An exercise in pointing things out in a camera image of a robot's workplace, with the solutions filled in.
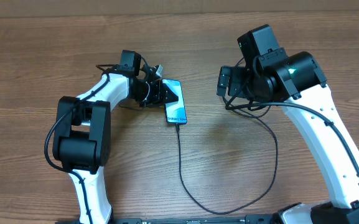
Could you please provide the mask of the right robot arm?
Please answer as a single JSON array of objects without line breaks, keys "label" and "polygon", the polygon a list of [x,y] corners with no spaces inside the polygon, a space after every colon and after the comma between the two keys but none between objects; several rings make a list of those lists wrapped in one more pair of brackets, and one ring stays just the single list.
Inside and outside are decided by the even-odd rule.
[{"label": "right robot arm", "polygon": [[270,223],[359,223],[359,150],[333,102],[327,79],[308,52],[287,55],[269,25],[237,40],[244,67],[223,66],[217,93],[234,112],[279,106],[300,132],[325,180],[329,199],[295,203]]}]

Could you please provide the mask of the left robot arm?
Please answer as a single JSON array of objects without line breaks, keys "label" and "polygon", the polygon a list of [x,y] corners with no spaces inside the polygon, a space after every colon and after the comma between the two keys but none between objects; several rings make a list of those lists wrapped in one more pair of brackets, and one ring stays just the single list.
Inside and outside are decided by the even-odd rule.
[{"label": "left robot arm", "polygon": [[114,223],[104,169],[111,152],[111,111],[130,98],[140,109],[164,106],[166,121],[187,122],[182,85],[164,79],[163,66],[150,67],[141,54],[123,50],[118,64],[101,64],[101,80],[76,97],[58,102],[56,122],[45,138],[44,155],[67,173],[76,190],[80,216],[76,223]]}]

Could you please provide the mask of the blue Galaxy smartphone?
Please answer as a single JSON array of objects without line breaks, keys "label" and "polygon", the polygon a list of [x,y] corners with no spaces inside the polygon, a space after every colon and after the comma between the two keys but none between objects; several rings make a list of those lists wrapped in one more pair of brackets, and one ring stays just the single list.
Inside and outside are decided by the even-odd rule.
[{"label": "blue Galaxy smartphone", "polygon": [[187,115],[185,112],[182,85],[178,80],[163,79],[169,88],[179,97],[178,102],[165,104],[166,121],[170,124],[186,124]]}]

